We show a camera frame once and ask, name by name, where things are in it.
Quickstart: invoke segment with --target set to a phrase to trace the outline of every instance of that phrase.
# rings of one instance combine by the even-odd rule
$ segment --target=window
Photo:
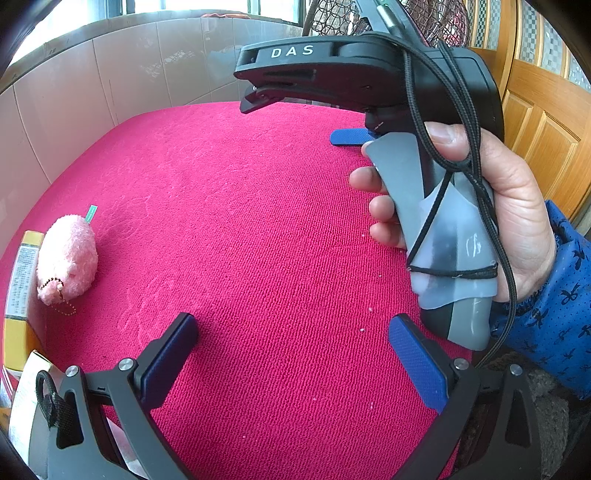
[[[105,0],[61,0],[25,38],[12,63],[52,38],[106,18]]]
[[[298,23],[300,0],[135,0],[135,13],[202,8],[235,10]]]
[[[237,10],[248,13],[248,0],[135,0],[135,13],[156,10]]]
[[[299,22],[300,3],[298,0],[260,0],[260,3],[263,17],[281,18],[293,23]]]
[[[309,0],[135,0],[135,13],[164,9],[231,10],[298,23],[301,1]],[[121,15],[121,12],[126,11],[126,6],[126,0],[61,0],[25,38],[11,63],[72,30]]]

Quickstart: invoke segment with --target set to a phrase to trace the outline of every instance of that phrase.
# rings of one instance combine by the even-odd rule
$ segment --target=blue sleeve
[[[591,397],[591,242],[546,202],[556,237],[554,268],[546,284],[517,305],[506,344],[556,376],[581,399]],[[494,303],[493,336],[505,326],[508,305]]]

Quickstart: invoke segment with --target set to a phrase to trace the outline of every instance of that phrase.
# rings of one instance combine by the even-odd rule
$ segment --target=wooden door
[[[465,4],[469,47],[484,59],[503,99],[506,145],[528,162],[545,198],[577,225],[591,201],[591,85],[525,0]]]
[[[591,85],[550,23],[517,5],[515,58],[503,98],[505,143],[570,219],[591,185]]]
[[[468,46],[482,57],[505,94],[517,34],[515,0],[466,0],[470,20]]]

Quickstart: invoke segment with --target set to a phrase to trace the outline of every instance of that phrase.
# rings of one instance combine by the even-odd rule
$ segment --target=white tiled wall
[[[17,109],[14,88],[0,94],[0,255],[29,210],[49,186]]]
[[[212,102],[236,102],[239,100],[238,82],[228,83],[212,91]]]
[[[291,25],[190,18],[136,25],[46,60],[0,95],[0,253],[45,189],[115,125],[169,106],[238,100],[247,44]]]
[[[202,18],[210,91],[235,80],[234,33],[231,18]]]
[[[107,33],[93,42],[100,81],[116,124],[171,106],[156,23]]]
[[[185,105],[211,91],[200,18],[158,22],[164,74],[173,106]]]
[[[22,123],[50,181],[113,128],[92,40],[45,61],[14,89]]]

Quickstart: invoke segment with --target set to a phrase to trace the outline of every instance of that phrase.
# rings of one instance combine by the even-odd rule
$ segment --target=product label
[[[27,319],[28,297],[38,254],[39,247],[36,245],[21,244],[19,247],[17,261],[14,264],[8,287],[6,318]]]

